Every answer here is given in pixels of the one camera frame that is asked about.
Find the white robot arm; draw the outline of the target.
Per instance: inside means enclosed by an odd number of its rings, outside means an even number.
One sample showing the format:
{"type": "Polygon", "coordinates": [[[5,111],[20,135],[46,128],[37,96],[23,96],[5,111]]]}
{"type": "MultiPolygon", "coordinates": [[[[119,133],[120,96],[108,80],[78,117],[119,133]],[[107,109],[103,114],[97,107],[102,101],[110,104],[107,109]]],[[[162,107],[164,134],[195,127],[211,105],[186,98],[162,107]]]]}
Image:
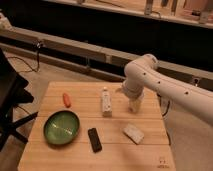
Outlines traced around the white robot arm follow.
{"type": "Polygon", "coordinates": [[[145,87],[176,102],[199,119],[213,126],[213,92],[184,83],[156,71],[158,60],[152,54],[145,54],[125,68],[123,93],[131,100],[138,99],[145,87]]]}

